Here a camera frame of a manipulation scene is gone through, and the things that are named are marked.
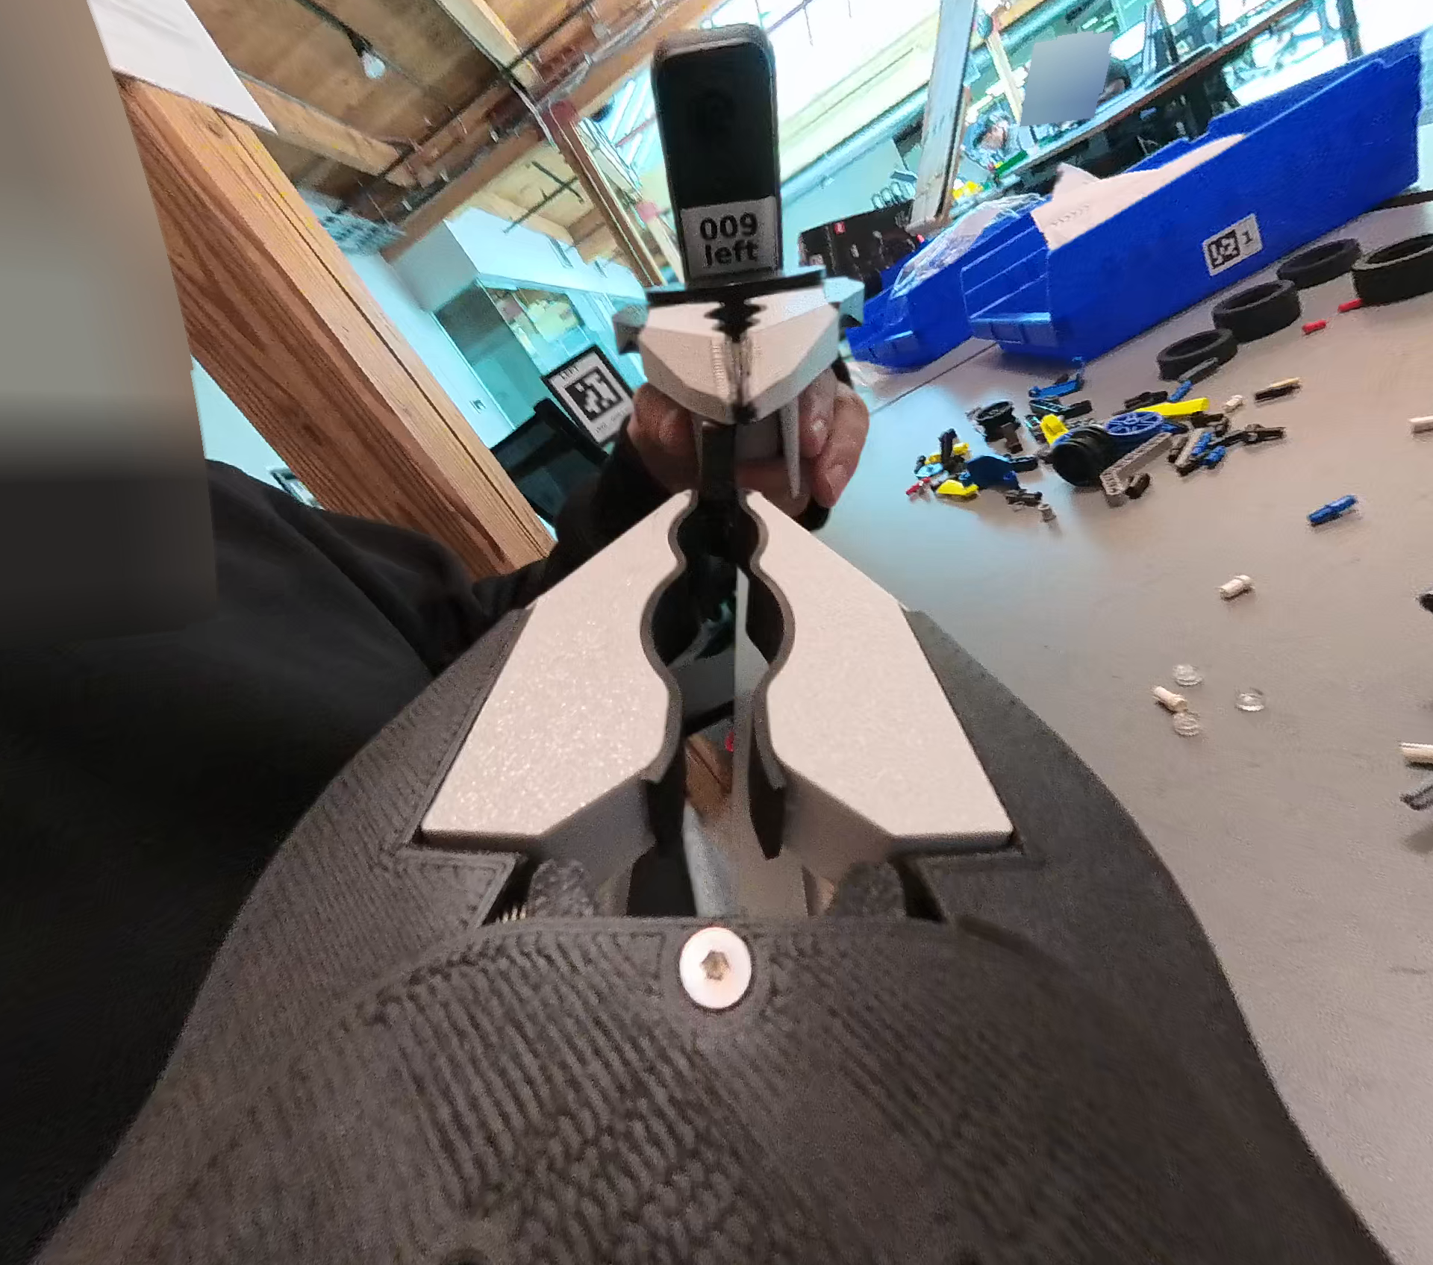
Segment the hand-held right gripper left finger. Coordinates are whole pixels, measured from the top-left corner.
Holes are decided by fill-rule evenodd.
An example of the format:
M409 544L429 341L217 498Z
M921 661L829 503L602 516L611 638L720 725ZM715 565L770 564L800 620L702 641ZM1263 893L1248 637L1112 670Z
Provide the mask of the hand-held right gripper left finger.
M421 844L576 861L596 882L651 844L675 762L672 662L697 640L675 494L536 598L420 823Z

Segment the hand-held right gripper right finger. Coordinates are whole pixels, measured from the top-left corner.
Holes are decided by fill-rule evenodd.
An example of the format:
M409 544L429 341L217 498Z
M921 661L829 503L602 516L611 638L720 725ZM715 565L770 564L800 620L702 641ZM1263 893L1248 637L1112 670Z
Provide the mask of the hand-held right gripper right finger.
M760 494L743 498L748 802L812 876L1000 850L1014 823L905 606Z

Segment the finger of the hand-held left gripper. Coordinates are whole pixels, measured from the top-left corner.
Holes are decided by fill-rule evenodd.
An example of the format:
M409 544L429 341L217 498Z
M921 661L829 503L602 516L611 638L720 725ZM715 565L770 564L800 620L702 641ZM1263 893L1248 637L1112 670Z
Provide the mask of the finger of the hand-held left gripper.
M749 295L736 336L736 421L776 415L839 358L843 333L864 321L864 285L815 277Z
M646 382L699 418L736 418L743 403L740 346L718 301L660 301L614 316L621 353L640 358Z

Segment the black lego piece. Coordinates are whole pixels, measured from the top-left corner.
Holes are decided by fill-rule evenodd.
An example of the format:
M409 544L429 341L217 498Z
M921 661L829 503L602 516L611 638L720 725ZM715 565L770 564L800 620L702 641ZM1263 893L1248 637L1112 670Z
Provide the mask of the black lego piece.
M730 717L738 692L738 431L706 422L696 447L696 491L676 532L678 604L690 635L670 664L690 734Z

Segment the pile of loose lego pieces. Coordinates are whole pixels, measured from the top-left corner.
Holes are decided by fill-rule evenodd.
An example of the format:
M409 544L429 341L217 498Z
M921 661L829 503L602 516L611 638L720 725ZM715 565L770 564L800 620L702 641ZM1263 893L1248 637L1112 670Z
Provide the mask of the pile of loose lego pieces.
M1302 382L1281 379L1251 397L1235 394L1220 403L1197 395L1223 367L1215 356L1199 359L1176 371L1172 383L1127 398L1109 416L1097 416L1094 403L1081 397L1081 373L1032 388L1024 404L978 404L966 415L966 430L942 431L938 450L917 456L905 498L972 504L990 495L1051 522L1055 504L1035 485L1039 473L1120 507L1151 489L1160 464L1184 480L1218 468L1236 449L1284 441L1285 427L1248 419L1245 412L1291 398Z

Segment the black lego tyre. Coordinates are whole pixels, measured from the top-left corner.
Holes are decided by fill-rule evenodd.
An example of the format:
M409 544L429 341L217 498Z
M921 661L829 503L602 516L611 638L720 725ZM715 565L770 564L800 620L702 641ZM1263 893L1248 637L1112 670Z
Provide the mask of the black lego tyre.
M1327 240L1279 261L1275 274L1302 292L1351 274L1361 255L1354 237Z
M1432 243L1432 234L1409 236L1361 256L1351 268L1361 306L1393 306L1432 294Z
M1251 285L1218 300L1211 322L1236 344L1261 341L1302 322L1300 291L1282 277Z
M1163 382L1184 382L1200 367L1227 364L1241 343L1230 330L1211 328L1164 346L1155 355L1157 376Z

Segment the person's left hand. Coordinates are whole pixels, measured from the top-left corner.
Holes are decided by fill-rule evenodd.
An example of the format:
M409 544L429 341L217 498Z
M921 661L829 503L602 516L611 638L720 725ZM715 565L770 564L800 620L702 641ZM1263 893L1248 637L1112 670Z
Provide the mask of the person's left hand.
M812 507L830 510L858 467L869 424L858 394L830 368L797 400L797 486L791 486L781 456L745 461L738 467L736 483L761 492L791 518ZM664 492L699 485L694 421L652 385L637 389L621 441Z

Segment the black white tag sign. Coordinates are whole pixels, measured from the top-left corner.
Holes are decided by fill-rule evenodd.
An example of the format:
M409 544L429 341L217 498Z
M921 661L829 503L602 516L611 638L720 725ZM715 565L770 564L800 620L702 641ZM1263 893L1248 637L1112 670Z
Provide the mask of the black white tag sign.
M578 428L608 450L632 416L635 395L603 349L591 344L542 379Z

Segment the small blue plastic bin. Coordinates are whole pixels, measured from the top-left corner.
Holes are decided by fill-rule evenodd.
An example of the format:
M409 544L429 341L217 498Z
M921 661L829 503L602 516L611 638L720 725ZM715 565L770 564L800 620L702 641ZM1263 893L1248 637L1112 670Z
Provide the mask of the small blue plastic bin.
M1030 207L1044 200L1030 194L1012 197L1024 198L1024 213L985 231L970 253L923 282L912 294L891 292L893 282L911 256L878 276L878 292L867 295L864 321L848 331L854 359L890 371L911 371L942 358L970 337L973 310L967 286L975 283L976 261L994 252L1002 236L1033 230Z

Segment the black box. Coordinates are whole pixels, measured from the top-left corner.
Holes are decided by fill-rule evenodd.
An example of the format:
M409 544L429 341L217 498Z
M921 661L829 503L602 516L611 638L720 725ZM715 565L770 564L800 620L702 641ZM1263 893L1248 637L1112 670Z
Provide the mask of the black box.
M858 280L897 268L923 246L911 231L912 206L897 200L802 231L797 261Z

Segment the clear plastic bags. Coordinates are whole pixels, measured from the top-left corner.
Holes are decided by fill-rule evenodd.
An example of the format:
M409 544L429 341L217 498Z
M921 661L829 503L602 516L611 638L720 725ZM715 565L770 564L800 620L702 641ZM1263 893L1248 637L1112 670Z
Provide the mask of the clear plastic bags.
M970 253L985 231L1011 222L1024 212L1023 197L988 200L967 207L905 262L893 282L893 295L912 294L923 282Z

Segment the white board panel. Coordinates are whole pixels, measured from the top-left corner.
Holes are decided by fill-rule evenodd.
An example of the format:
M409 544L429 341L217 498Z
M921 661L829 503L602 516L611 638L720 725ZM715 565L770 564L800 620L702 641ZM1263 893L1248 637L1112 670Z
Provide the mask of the white board panel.
M915 188L906 219L906 228L915 236L926 236L948 216L964 116L966 67L978 10L979 0L941 0Z

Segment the white booklet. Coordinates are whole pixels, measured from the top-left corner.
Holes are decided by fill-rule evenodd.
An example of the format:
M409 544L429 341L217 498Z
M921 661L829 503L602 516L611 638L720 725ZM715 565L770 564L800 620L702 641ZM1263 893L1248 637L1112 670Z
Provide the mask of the white booklet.
M1114 219L1141 200L1173 183L1191 170L1223 157L1245 140L1242 133L1218 136L1208 145L1170 145L1181 151L1173 161L1154 168L1132 168L1097 177L1073 164L1060 164L1046 200L1030 207L1030 218L1048 246L1055 250L1091 228Z

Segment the large blue plastic bin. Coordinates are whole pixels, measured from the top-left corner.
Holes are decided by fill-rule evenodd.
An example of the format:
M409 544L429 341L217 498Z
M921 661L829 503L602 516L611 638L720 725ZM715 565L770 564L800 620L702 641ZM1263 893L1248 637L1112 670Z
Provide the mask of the large blue plastic bin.
M1406 191L1432 31L1217 116L1136 171L1155 188L1055 248L1035 213L961 259L970 334L1087 361Z

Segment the background desk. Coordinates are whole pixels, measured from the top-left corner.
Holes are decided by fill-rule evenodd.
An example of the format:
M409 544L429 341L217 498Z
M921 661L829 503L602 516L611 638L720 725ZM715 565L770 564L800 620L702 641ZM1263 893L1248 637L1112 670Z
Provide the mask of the background desk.
M1064 164L1097 174L1133 167L1175 140L1197 139L1227 110L1294 89L1429 24L1430 0L1263 0L1218 40L1002 170L999 185L1035 191Z

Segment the wooden post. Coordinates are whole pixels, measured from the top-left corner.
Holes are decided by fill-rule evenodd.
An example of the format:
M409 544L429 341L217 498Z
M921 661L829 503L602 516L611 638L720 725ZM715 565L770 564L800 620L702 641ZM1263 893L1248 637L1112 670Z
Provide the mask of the wooden post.
M329 510L449 547L478 576L552 537L346 256L236 118L117 76L188 347Z

